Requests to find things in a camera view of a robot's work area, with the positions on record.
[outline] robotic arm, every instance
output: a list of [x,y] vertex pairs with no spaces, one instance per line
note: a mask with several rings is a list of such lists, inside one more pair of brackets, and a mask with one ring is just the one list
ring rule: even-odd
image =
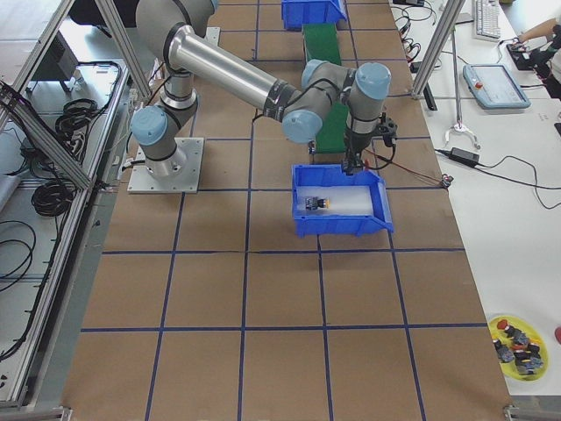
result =
[[342,164],[348,175],[363,168],[360,155],[373,136],[393,145],[396,125],[382,113],[391,81],[385,66],[366,63],[355,70],[312,60],[302,74],[304,91],[299,91],[203,38],[217,6],[217,0],[141,0],[138,4],[139,34],[170,74],[160,101],[138,111],[131,122],[153,176],[177,174],[187,159],[174,136],[196,111],[193,74],[281,122],[285,135],[296,143],[315,139],[336,101],[348,105]]

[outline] red object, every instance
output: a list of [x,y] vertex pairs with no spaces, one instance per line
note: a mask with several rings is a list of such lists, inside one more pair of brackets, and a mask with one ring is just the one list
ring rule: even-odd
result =
[[502,331],[508,326],[508,320],[503,318],[499,323],[497,323],[497,328],[501,329]]

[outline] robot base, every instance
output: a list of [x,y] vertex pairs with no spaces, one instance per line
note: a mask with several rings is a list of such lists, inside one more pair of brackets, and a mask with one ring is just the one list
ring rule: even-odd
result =
[[[155,178],[144,165],[132,169],[129,193],[196,193],[201,175],[202,149],[204,138],[176,138],[177,147],[187,155],[185,168],[175,176]],[[136,161],[145,159],[142,149],[138,149]]]

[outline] blue bin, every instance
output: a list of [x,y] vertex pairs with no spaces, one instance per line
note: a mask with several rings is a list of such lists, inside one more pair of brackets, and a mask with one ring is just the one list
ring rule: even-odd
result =
[[335,24],[347,20],[342,0],[282,0],[284,29],[301,30],[304,24]]
[[[298,209],[300,187],[368,186],[373,215],[321,215]],[[339,165],[294,165],[292,167],[292,215],[296,233],[308,234],[362,234],[379,230],[394,232],[394,224],[387,202],[386,183],[378,175],[363,171],[345,175]]]

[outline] keyboard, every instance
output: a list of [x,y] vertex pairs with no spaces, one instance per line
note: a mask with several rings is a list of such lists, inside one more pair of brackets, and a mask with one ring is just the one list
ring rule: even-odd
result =
[[499,0],[473,0],[473,37],[496,42],[501,38]]

